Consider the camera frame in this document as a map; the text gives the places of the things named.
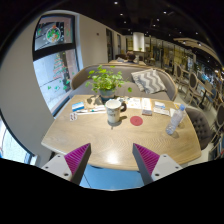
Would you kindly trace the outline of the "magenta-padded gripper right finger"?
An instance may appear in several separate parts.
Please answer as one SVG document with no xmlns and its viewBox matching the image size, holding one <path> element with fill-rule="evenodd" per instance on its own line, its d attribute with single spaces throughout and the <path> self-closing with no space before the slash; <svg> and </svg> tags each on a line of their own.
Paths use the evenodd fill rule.
<svg viewBox="0 0 224 224">
<path fill-rule="evenodd" d="M 132 153 L 145 185 L 182 169 L 182 167 L 167 154 L 158 155 L 136 143 L 133 144 Z"/>
</svg>

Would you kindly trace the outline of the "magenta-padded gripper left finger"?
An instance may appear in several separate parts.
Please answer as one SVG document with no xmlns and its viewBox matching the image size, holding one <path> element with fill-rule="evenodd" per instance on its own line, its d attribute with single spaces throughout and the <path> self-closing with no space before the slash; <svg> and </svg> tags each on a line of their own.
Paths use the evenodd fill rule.
<svg viewBox="0 0 224 224">
<path fill-rule="evenodd" d="M 87 143 L 66 155 L 55 155 L 42 169 L 79 185 L 90 155 L 91 144 Z"/>
</svg>

